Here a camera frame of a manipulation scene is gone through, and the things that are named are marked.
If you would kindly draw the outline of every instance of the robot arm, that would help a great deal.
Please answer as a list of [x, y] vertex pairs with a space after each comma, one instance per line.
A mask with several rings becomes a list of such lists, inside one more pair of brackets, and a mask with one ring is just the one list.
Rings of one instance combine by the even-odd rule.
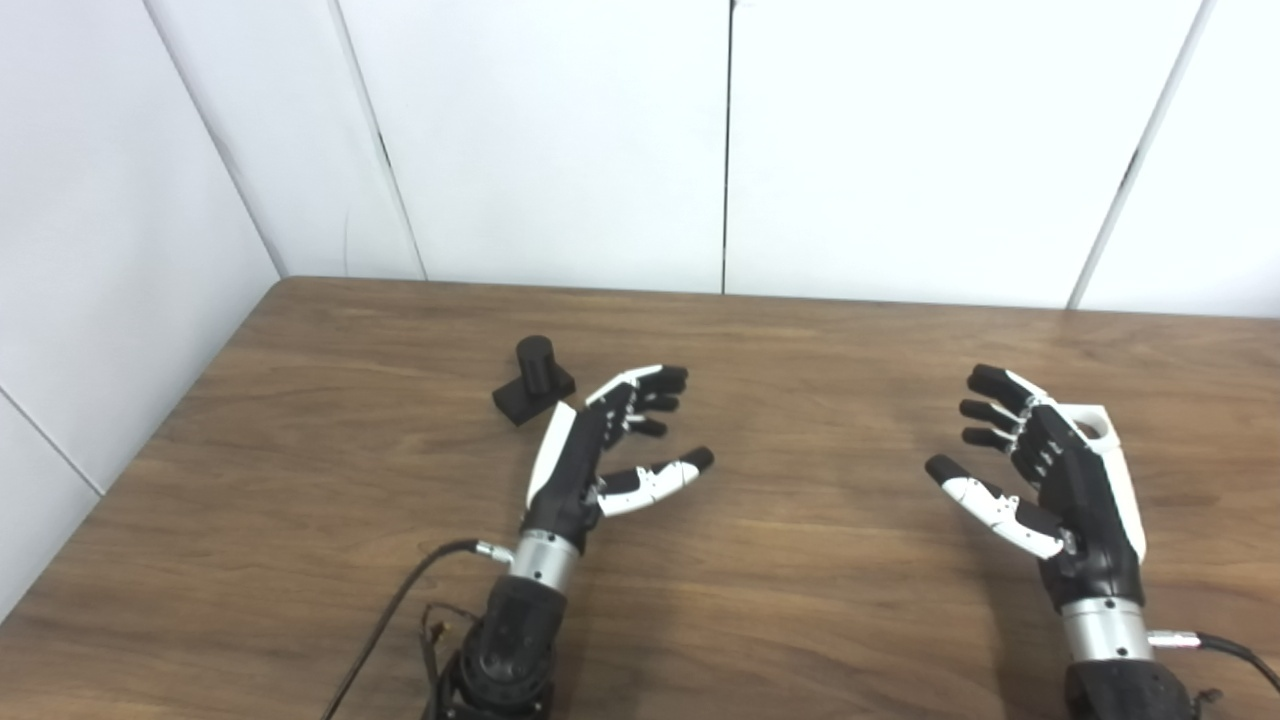
[[1038, 505], [1009, 496], [937, 455], [928, 474], [961, 507], [1039, 559], [1041, 580], [1062, 616], [1071, 664], [1066, 703], [1079, 720], [1183, 720], [1185, 688], [1155, 661], [1143, 621], [1140, 564], [1147, 541], [1120, 437], [1101, 405], [1060, 404], [1018, 374], [978, 365], [960, 414], [968, 445], [1009, 456]]
[[[662, 436], [644, 415], [671, 411], [689, 372], [653, 365], [627, 370], [591, 393], [582, 410], [561, 402], [534, 461], [520, 544], [488, 606], [434, 689], [431, 714], [475, 720], [541, 720], [554, 694], [556, 635], [570, 579], [602, 516], [652, 505], [685, 487], [714, 457], [700, 447], [677, 460], [600, 477], [600, 455], [630, 433]], [[454, 702], [461, 696], [462, 703]]]

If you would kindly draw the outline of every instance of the wire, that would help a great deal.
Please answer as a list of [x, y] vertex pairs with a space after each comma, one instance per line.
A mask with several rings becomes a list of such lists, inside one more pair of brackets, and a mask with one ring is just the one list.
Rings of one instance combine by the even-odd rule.
[[448, 610], [458, 618], [465, 618], [472, 624], [480, 621], [480, 618], [477, 618], [475, 612], [447, 602], [429, 602], [426, 603], [426, 607], [422, 609], [422, 618], [417, 623], [417, 643], [422, 647], [422, 664], [426, 665], [426, 680], [433, 688], [440, 682], [440, 671], [435, 664], [435, 643], [439, 642], [440, 635], [444, 634], [447, 628], [444, 623], [436, 623], [434, 628], [430, 628], [430, 630], [428, 629], [426, 620], [435, 609]]
[[1276, 671], [1272, 670], [1266, 662], [1263, 662], [1263, 660], [1258, 657], [1256, 652], [1244, 647], [1240, 643], [1231, 642], [1226, 638], [1221, 638], [1217, 635], [1211, 635], [1208, 633], [1196, 633], [1196, 637], [1198, 637], [1201, 641], [1201, 650], [1216, 650], [1217, 652], [1234, 655], [1240, 660], [1247, 661], [1249, 665], [1253, 665], [1254, 667], [1258, 669], [1258, 673], [1262, 673], [1262, 676], [1266, 678], [1268, 683], [1271, 683], [1271, 687], [1275, 688], [1277, 693], [1280, 693], [1280, 675], [1276, 675]]
[[410, 570], [410, 574], [401, 583], [401, 587], [392, 596], [390, 602], [387, 603], [387, 609], [383, 610], [381, 616], [378, 619], [378, 624], [374, 625], [374, 630], [369, 633], [369, 639], [365, 641], [365, 647], [360, 650], [360, 655], [356, 656], [356, 661], [351, 664], [351, 669], [347, 670], [347, 675], [338, 683], [337, 692], [333, 693], [333, 700], [329, 701], [329, 707], [325, 708], [324, 714], [320, 715], [320, 720], [333, 720], [334, 714], [338, 712], [338, 706], [342, 705], [342, 698], [347, 697], [347, 691], [351, 689], [351, 684], [356, 682], [356, 675], [360, 674], [360, 669], [365, 666], [365, 661], [369, 660], [370, 653], [374, 652], [374, 646], [378, 644], [378, 639], [383, 637], [383, 632], [387, 625], [392, 621], [392, 616], [396, 614], [396, 609], [399, 607], [401, 602], [404, 601], [404, 596], [413, 587], [413, 583], [426, 573], [426, 569], [431, 566], [436, 560], [444, 557], [445, 555], [453, 555], [456, 552], [477, 552], [480, 541], [477, 539], [463, 539], [453, 541], [442, 544], [440, 547], [433, 550], [426, 557], [424, 557], [416, 568]]

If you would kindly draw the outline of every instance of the cable connector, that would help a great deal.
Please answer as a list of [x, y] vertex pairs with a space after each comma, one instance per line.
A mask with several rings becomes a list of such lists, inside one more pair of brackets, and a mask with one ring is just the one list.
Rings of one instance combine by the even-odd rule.
[[1190, 630], [1151, 630], [1147, 633], [1151, 647], [1162, 650], [1199, 650], [1199, 635]]
[[486, 542], [476, 543], [476, 555], [484, 555], [494, 562], [502, 562], [503, 565], [511, 565], [516, 561], [516, 553], [511, 550], [502, 547], [500, 544], [492, 544]]

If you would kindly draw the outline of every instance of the black cable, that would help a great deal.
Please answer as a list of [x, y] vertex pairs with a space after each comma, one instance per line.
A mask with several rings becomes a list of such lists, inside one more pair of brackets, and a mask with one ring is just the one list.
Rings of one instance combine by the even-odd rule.
[[1275, 688], [1277, 693], [1280, 693], [1280, 675], [1276, 675], [1276, 671], [1272, 670], [1266, 662], [1263, 662], [1262, 659], [1258, 657], [1256, 652], [1244, 647], [1240, 643], [1231, 642], [1219, 635], [1211, 635], [1208, 633], [1196, 633], [1196, 637], [1198, 637], [1201, 641], [1201, 650], [1216, 650], [1217, 652], [1234, 655], [1240, 660], [1247, 661], [1249, 665], [1253, 665], [1254, 667], [1258, 669], [1258, 673], [1262, 673], [1262, 676], [1271, 683], [1271, 687]]
[[329, 707], [326, 707], [324, 714], [320, 715], [320, 720], [333, 720], [334, 714], [338, 712], [338, 706], [342, 705], [342, 698], [347, 697], [347, 691], [349, 691], [351, 684], [356, 682], [356, 675], [360, 674], [360, 669], [365, 666], [365, 661], [369, 660], [370, 653], [374, 652], [374, 646], [378, 644], [378, 639], [383, 637], [383, 630], [385, 630], [387, 625], [392, 621], [392, 615], [396, 614], [396, 609], [404, 601], [404, 596], [408, 594], [413, 583], [422, 577], [422, 573], [425, 573], [431, 564], [445, 555], [453, 555], [456, 552], [476, 552], [479, 544], [480, 541], [477, 539], [447, 542], [433, 550], [417, 564], [416, 568], [410, 571], [410, 574], [401, 583], [399, 589], [397, 589], [396, 594], [392, 596], [390, 602], [387, 603], [387, 609], [383, 610], [381, 618], [379, 618], [378, 624], [374, 625], [374, 632], [369, 634], [369, 639], [365, 641], [365, 647], [360, 650], [360, 655], [356, 656], [356, 661], [352, 662], [351, 669], [347, 670], [347, 675], [340, 683], [338, 683], [338, 691], [334, 692], [333, 700], [329, 701]]

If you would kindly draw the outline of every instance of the wall seam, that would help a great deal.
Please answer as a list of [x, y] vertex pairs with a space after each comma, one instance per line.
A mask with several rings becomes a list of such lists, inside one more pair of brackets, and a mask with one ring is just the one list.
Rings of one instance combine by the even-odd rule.
[[209, 140], [214, 143], [214, 151], [218, 152], [218, 159], [221, 160], [223, 169], [227, 170], [227, 177], [232, 181], [232, 187], [236, 188], [236, 195], [239, 197], [241, 205], [244, 208], [244, 214], [248, 215], [248, 222], [253, 225], [253, 232], [257, 233], [259, 241], [262, 242], [262, 247], [266, 250], [266, 256], [270, 258], [271, 265], [275, 266], [275, 272], [280, 275], [280, 279], [289, 277], [288, 268], [284, 265], [284, 259], [280, 256], [280, 251], [275, 247], [275, 243], [271, 242], [268, 234], [262, 232], [262, 224], [253, 213], [253, 205], [248, 201], [248, 195], [241, 184], [239, 177], [237, 177], [237, 173], [233, 172], [236, 163], [230, 158], [230, 150], [221, 141], [221, 138], [218, 137], [218, 133], [214, 132], [214, 127], [209, 122], [205, 108], [201, 105], [200, 99], [196, 97], [196, 92], [192, 90], [191, 78], [187, 77], [187, 73], [182, 69], [182, 64], [178, 61], [178, 55], [174, 53], [173, 42], [169, 40], [168, 33], [164, 31], [164, 26], [160, 23], [160, 17], [152, 6], [152, 0], [141, 1], [142, 6], [147, 12], [147, 17], [151, 18], [151, 27], [154, 27], [156, 35], [160, 36], [160, 44], [169, 55], [169, 63], [173, 64], [174, 72], [178, 73], [178, 79], [187, 91], [187, 97], [196, 109], [196, 115], [200, 117], [201, 124], [205, 126], [205, 132], [209, 133]]
[[1111, 240], [1111, 233], [1115, 232], [1120, 214], [1124, 213], [1124, 206], [1129, 201], [1129, 193], [1133, 192], [1133, 187], [1138, 182], [1142, 167], [1147, 161], [1147, 155], [1151, 152], [1152, 145], [1156, 142], [1156, 135], [1165, 122], [1165, 115], [1169, 114], [1169, 108], [1174, 104], [1174, 96], [1178, 94], [1178, 87], [1183, 83], [1183, 76], [1187, 74], [1192, 55], [1196, 53], [1196, 46], [1199, 45], [1201, 36], [1204, 33], [1204, 27], [1208, 24], [1210, 14], [1213, 12], [1216, 4], [1217, 0], [1201, 0], [1201, 5], [1196, 10], [1196, 17], [1192, 19], [1187, 37], [1183, 40], [1183, 46], [1178, 50], [1178, 56], [1169, 69], [1169, 77], [1165, 78], [1165, 86], [1160, 90], [1160, 96], [1151, 110], [1151, 117], [1147, 118], [1147, 126], [1138, 137], [1138, 146], [1129, 158], [1129, 167], [1125, 168], [1124, 177], [1120, 178], [1120, 184], [1116, 187], [1116, 195], [1111, 199], [1111, 206], [1107, 208], [1107, 214], [1102, 218], [1102, 227], [1098, 228], [1093, 246], [1089, 247], [1089, 255], [1084, 259], [1080, 274], [1075, 279], [1075, 287], [1071, 288], [1071, 295], [1066, 300], [1068, 310], [1078, 310], [1080, 302], [1084, 300], [1084, 293], [1093, 279], [1093, 272], [1097, 269], [1098, 261], [1102, 260], [1102, 254]]
[[408, 234], [410, 245], [413, 249], [413, 256], [417, 260], [419, 273], [424, 281], [430, 279], [426, 274], [426, 261], [422, 259], [422, 247], [417, 241], [417, 233], [413, 232], [413, 222], [408, 217], [408, 208], [404, 205], [404, 193], [401, 192], [399, 179], [396, 177], [396, 168], [392, 165], [390, 154], [387, 152], [387, 142], [383, 138], [381, 124], [378, 122], [378, 113], [374, 110], [372, 97], [369, 96], [369, 85], [365, 82], [365, 72], [360, 67], [360, 58], [356, 56], [356, 45], [351, 40], [351, 28], [347, 26], [347, 15], [342, 12], [342, 4], [338, 0], [328, 1], [329, 14], [333, 17], [334, 29], [338, 32], [338, 44], [342, 45], [343, 59], [347, 61], [352, 82], [356, 86], [356, 97], [365, 114], [365, 122], [369, 123], [369, 131], [372, 140], [376, 143], [378, 165], [381, 168], [383, 177], [396, 199], [396, 211], [399, 214], [401, 225]]
[[6, 402], [9, 402], [9, 405], [12, 405], [13, 409], [19, 415], [22, 415], [22, 419], [26, 420], [27, 424], [32, 427], [32, 429], [40, 433], [40, 437], [44, 438], [45, 442], [49, 445], [49, 447], [51, 447], [54, 452], [56, 452], [58, 456], [63, 459], [63, 462], [67, 462], [67, 465], [76, 473], [76, 475], [81, 479], [81, 482], [88, 486], [88, 489], [93, 491], [93, 495], [96, 495], [97, 497], [102, 497], [104, 495], [106, 495], [102, 491], [102, 488], [100, 488], [97, 483], [90, 479], [90, 477], [84, 473], [84, 470], [79, 465], [77, 465], [74, 460], [72, 460], [70, 455], [67, 455], [67, 452], [64, 452], [63, 448], [59, 447], [56, 442], [54, 442], [54, 438], [45, 432], [45, 428], [40, 427], [40, 423], [37, 423], [36, 419], [31, 416], [31, 413], [27, 413], [27, 409], [23, 407], [22, 404], [19, 404], [18, 400], [8, 389], [5, 389], [3, 384], [0, 384], [0, 398], [4, 398]]

